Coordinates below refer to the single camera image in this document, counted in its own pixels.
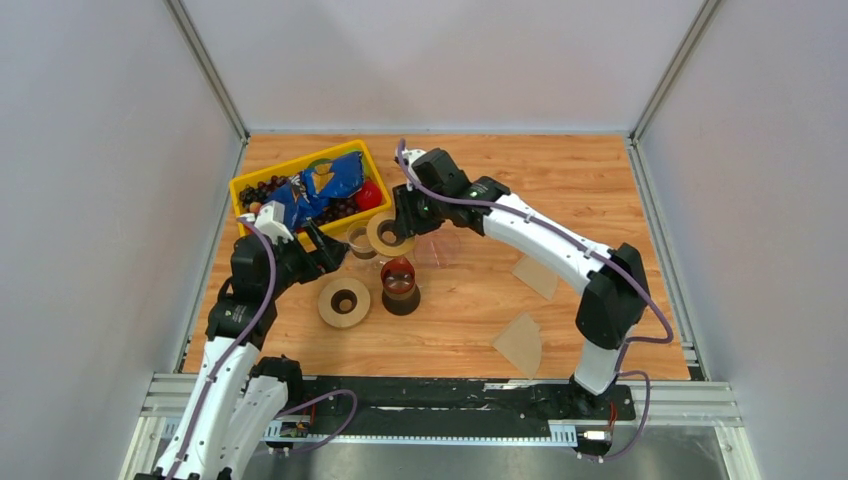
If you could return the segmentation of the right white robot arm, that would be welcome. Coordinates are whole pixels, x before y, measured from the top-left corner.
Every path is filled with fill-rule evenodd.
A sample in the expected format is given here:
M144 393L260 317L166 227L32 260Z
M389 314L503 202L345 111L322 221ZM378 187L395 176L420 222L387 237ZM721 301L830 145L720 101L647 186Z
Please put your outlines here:
M640 252L579 236L538 213L497 180L468 178L450 154L399 145L395 161L407 180L392 190L393 232L406 240L445 222L516 248L555 273L580 296L575 323L584 338L571 403L596 417L611 403L625 341L650 297Z

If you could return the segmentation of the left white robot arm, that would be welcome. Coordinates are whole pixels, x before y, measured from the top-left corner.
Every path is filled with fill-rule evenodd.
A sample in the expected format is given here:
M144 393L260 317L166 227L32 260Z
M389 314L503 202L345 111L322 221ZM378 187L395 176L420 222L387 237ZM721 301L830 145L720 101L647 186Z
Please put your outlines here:
M304 405L299 363L260 351L281 294L337 271L350 247L313 222L305 228L312 250L284 227L244 224L250 232L233 245L231 274L209 314L200 372L151 479L240 479L273 418Z

